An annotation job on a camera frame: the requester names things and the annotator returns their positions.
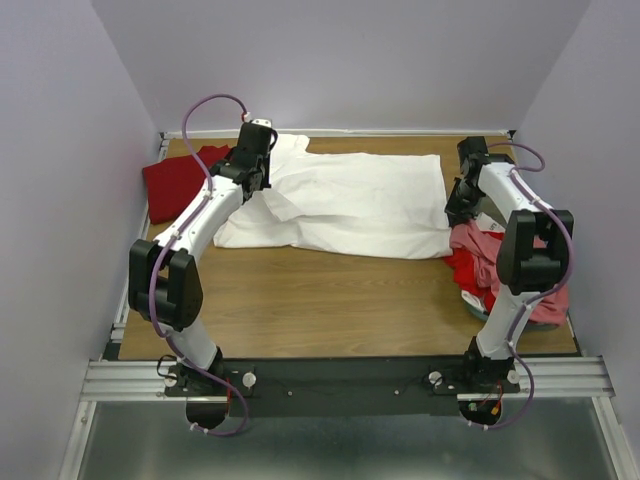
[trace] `gray wall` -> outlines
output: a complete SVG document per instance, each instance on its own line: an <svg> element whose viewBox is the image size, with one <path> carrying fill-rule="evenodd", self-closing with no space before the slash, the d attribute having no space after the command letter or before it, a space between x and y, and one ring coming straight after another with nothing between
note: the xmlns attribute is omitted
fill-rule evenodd
<svg viewBox="0 0 640 480"><path fill-rule="evenodd" d="M516 128L588 0L93 0L147 110L279 127ZM194 130L237 127L231 105Z"/></svg>
<svg viewBox="0 0 640 480"><path fill-rule="evenodd" d="M89 0L4 2L0 39L0 478L57 478L156 133Z"/></svg>
<svg viewBox="0 0 640 480"><path fill-rule="evenodd" d="M594 0L519 139L548 157L532 183L575 215L572 317L587 352L605 357L640 459L639 24L638 0Z"/></svg>

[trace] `purple cable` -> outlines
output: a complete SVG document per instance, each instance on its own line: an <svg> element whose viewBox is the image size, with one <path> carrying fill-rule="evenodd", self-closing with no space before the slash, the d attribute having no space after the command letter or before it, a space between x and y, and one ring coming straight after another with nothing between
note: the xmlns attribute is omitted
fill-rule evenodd
<svg viewBox="0 0 640 480"><path fill-rule="evenodd" d="M189 141L189 138L187 137L187 121L189 120L189 117L194 112L194 110L196 110L200 105L207 103L208 101L216 98L228 98L229 100L233 100L238 105L240 105L240 107L242 108L242 118L244 119L244 116L247 114L247 108L244 106L244 103L242 103L240 99L234 97L233 95L219 93L216 95L210 95L208 97L205 97L199 102L197 102L187 111L187 113L184 116L184 119L182 120L182 140L184 141L184 144L186 145L187 150L189 150L189 153L191 153L191 156L193 156L195 161L198 163L198 166L204 172L204 175L207 179L207 189L210 192L213 192L213 178L211 178L211 173L209 172L207 165L202 161L198 153L193 148L193 145ZM202 199L202 201L198 204L198 206L193 210L191 215L189 215L187 219L178 226L178 228L174 232L174 235L171 236L167 244L160 251L160 254L158 255L158 259L154 263L153 269L151 270L151 281L149 282L149 317L151 319L151 324L153 325L153 329L155 330L156 334L160 338L164 338L167 341L167 344L169 345L171 350L173 350L176 356L179 359L181 359L182 363L187 365L189 368L196 370L198 373L209 378L210 380L213 380L214 382L224 386L225 388L228 388L240 399L240 402L242 403L242 408L244 409L244 417L242 419L242 423L237 428L230 430L228 432L215 432L213 430L207 430L200 426L194 425L194 428L196 430L206 433L208 435L213 435L216 437L229 437L231 435L235 435L240 431L242 431L247 421L249 420L249 406L247 405L247 401L244 399L240 391L236 387L231 385L229 382L226 382L225 380L218 378L215 375L212 375L211 373L207 372L203 368L200 368L191 360L186 358L185 355L180 351L178 346L173 342L173 340L171 340L170 338L171 334L169 332L163 331L162 328L160 327L160 323L158 322L158 313L156 311L156 285L158 283L158 275L160 273L160 269L162 267L164 259L167 256L167 253L169 253L169 250L171 249L171 246L175 243L176 239L180 237L180 235L182 235L182 232L185 230L185 228L189 226L189 224L200 214L200 212L202 212L202 209L205 207L208 201L209 201L209 198L207 197L204 197Z"/></svg>
<svg viewBox="0 0 640 480"><path fill-rule="evenodd" d="M571 241L571 235L569 235L567 228L564 226L562 221L560 221L560 219L556 216L555 213L553 213L546 205L540 202L539 198L534 197L529 192L529 190L520 181L519 175L517 175L517 172L520 170L527 171L527 172L541 172L542 170L544 170L546 166L546 162L544 158L533 148L528 147L527 145L523 145L521 143L500 142L500 143L494 143L492 145L489 145L487 148L497 147L499 145L507 145L510 147L522 148L523 150L528 151L529 153L537 157L538 160L540 160L539 167L525 167L525 166L513 167L509 172L509 178L511 178L511 181L513 182L513 184L520 191L520 193L524 195L524 197L527 200L529 200L534 206L536 206L542 212L548 215L551 221L553 221L553 223L556 224L556 226L562 233L562 236L564 237L565 243L567 244L568 261L567 261L567 271L565 272L562 279L550 290L547 290L546 292L541 292L538 295L531 297L529 300L525 301L518 309L518 312L516 313L516 316L514 317L513 322L509 327L509 330L507 332L507 348L509 348L509 352L511 352L511 355L513 355L513 358L515 358L518 361L518 363L522 365L522 368L524 368L525 371L527 372L527 376L529 377L529 382L531 384L529 389L529 396L527 397L527 401L525 402L524 406L515 415L513 415L508 420L502 423L498 423L495 425L483 425L482 428L486 430L500 430L502 428L513 425L518 420L520 420L520 418L522 418L524 414L527 413L527 411L531 407L531 403L533 402L533 396L535 394L535 389L536 389L535 381L533 378L533 372L531 371L531 368L529 368L529 365L527 365L527 363L524 361L524 359L520 355L518 355L518 353L516 352L515 346L513 345L513 335L515 334L516 328L518 328L518 324L520 323L520 320L522 319L525 312L527 311L527 308L530 305L532 305L538 300L541 300L544 297L553 295L554 293L556 293L558 290L560 290L562 287L564 287L567 284L567 282L569 281L569 277L571 277L571 273L573 272L573 258L574 258L573 242Z"/></svg>

